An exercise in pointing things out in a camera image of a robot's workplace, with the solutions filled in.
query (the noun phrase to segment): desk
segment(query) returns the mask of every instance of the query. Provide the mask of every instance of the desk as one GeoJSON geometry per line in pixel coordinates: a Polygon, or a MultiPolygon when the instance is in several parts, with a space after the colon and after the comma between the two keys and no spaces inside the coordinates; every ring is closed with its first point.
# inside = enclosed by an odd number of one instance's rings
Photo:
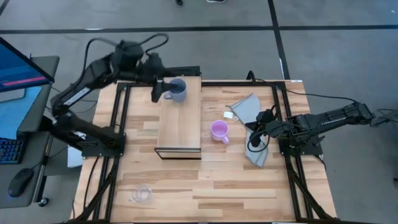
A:
{"type": "MultiPolygon", "coordinates": [[[[286,81],[289,90],[304,93],[303,83],[286,81]]],[[[212,140],[210,124],[224,119],[226,105],[254,93],[262,109],[274,104],[267,87],[202,87],[201,161],[163,161],[154,152],[157,142],[160,104],[150,102],[150,88],[131,89],[127,112],[126,150],[120,159],[111,222],[269,222],[294,221],[284,158],[275,139],[263,169],[252,165],[244,156],[246,130],[238,121],[229,124],[229,144],[212,140]],[[130,201],[132,191],[148,185],[153,196],[147,202],[130,201]]],[[[101,90],[93,122],[109,125],[116,85],[101,90]]],[[[306,96],[288,94],[293,114],[309,113],[306,96]]],[[[119,116],[124,97],[119,105],[119,116]]],[[[283,98],[280,95],[282,111],[283,98]]],[[[82,212],[83,198],[94,158],[84,161],[75,197],[76,214],[82,212]]],[[[323,164],[313,156],[302,156],[309,191],[332,216],[336,215],[323,164]]],[[[87,202],[94,196],[100,178],[102,159],[95,167],[87,202]]],[[[99,217],[104,217],[104,194],[99,217]]],[[[302,195],[298,190],[302,216],[302,195]]]]}
{"type": "MultiPolygon", "coordinates": [[[[59,57],[34,57],[32,61],[46,71],[51,77],[55,76],[59,57]]],[[[10,181],[21,169],[33,167],[43,159],[47,145],[52,139],[50,133],[36,132],[39,129],[50,90],[51,84],[42,86],[42,90],[19,126],[19,132],[31,133],[28,137],[25,155],[21,164],[0,165],[0,174],[2,175],[0,182],[0,208],[29,206],[32,203],[35,192],[36,195],[38,194],[36,189],[39,188],[37,183],[41,176],[42,166],[35,167],[34,176],[20,197],[12,198],[8,195],[7,191],[10,181]]]]}

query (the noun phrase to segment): computer mouse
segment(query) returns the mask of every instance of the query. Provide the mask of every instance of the computer mouse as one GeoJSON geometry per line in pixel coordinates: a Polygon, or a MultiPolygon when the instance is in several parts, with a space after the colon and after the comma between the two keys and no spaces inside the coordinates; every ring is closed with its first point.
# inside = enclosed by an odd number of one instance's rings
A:
{"type": "Polygon", "coordinates": [[[8,194],[11,197],[19,197],[24,193],[27,184],[33,177],[32,169],[21,169],[15,177],[11,180],[10,185],[8,186],[8,194]]]}

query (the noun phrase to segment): wood grain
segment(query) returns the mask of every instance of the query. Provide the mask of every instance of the wood grain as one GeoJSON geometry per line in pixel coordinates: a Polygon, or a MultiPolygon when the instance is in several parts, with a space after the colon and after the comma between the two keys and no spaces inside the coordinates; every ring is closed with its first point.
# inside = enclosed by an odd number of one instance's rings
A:
{"type": "Polygon", "coordinates": [[[178,77],[187,84],[183,103],[160,103],[157,148],[200,148],[201,77],[178,77]]]}
{"type": "MultiPolygon", "coordinates": [[[[292,91],[304,92],[303,83],[287,82],[292,91]]],[[[226,105],[255,93],[263,110],[273,105],[268,87],[203,87],[201,103],[201,161],[163,161],[153,151],[157,143],[160,105],[150,102],[150,88],[133,88],[127,113],[126,151],[121,158],[111,222],[270,222],[293,221],[294,213],[284,158],[277,141],[271,139],[263,169],[244,156],[243,125],[232,119],[230,144],[213,141],[210,124],[224,119],[226,105]],[[149,186],[149,201],[131,201],[138,185],[149,186]]],[[[94,117],[95,124],[108,125],[116,85],[101,91],[94,117]]],[[[309,113],[305,96],[289,93],[293,114],[309,113]]],[[[308,189],[330,215],[335,208],[323,164],[313,156],[302,156],[308,189]]],[[[94,158],[84,161],[75,197],[76,214],[81,213],[88,174],[94,158]]],[[[102,159],[95,167],[88,202],[94,196],[100,178],[102,159]]],[[[101,218],[106,207],[104,195],[101,218]]],[[[303,200],[300,199],[305,216],[303,200]]]]}

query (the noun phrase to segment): blue mug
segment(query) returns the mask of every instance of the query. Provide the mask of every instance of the blue mug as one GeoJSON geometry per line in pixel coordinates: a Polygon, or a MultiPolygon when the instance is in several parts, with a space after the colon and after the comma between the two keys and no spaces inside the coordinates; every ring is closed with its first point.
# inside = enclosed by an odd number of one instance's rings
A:
{"type": "Polygon", "coordinates": [[[170,81],[171,84],[178,85],[164,95],[166,100],[173,100],[177,103],[182,103],[187,97],[187,84],[180,78],[175,78],[170,81]]]}

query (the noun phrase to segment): purple cup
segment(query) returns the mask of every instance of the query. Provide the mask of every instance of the purple cup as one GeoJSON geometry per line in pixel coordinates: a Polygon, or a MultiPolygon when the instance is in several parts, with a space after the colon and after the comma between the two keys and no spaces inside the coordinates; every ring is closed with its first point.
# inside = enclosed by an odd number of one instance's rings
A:
{"type": "Polygon", "coordinates": [[[226,136],[228,134],[228,124],[225,121],[217,120],[211,124],[211,137],[216,141],[223,141],[225,144],[229,143],[226,136]]]}

